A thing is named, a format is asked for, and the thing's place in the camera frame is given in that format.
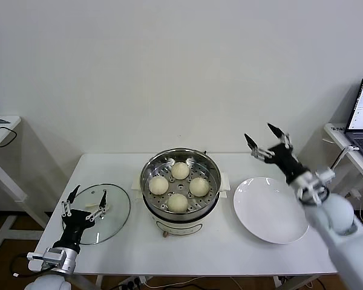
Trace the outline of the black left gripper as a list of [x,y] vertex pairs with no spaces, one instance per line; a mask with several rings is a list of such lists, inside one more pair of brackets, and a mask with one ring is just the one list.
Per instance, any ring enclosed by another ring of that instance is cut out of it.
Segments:
[[107,193],[108,190],[102,189],[102,197],[98,203],[91,202],[85,205],[85,208],[89,211],[83,210],[71,210],[80,185],[77,185],[75,189],[68,195],[65,201],[61,202],[62,206],[62,220],[65,224],[64,231],[61,238],[53,244],[53,247],[79,247],[83,232],[93,226],[93,222],[105,214],[107,211]]

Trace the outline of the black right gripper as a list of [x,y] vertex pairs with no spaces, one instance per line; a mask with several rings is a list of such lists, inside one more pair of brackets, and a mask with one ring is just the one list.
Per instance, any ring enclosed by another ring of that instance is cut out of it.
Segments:
[[275,164],[283,172],[286,177],[286,183],[291,184],[303,173],[309,169],[302,165],[297,158],[292,154],[293,146],[288,133],[284,133],[280,128],[268,123],[269,129],[281,143],[268,148],[268,150],[258,147],[256,142],[251,139],[248,134],[244,134],[247,145],[252,151],[252,156],[258,160],[267,159],[268,164]]

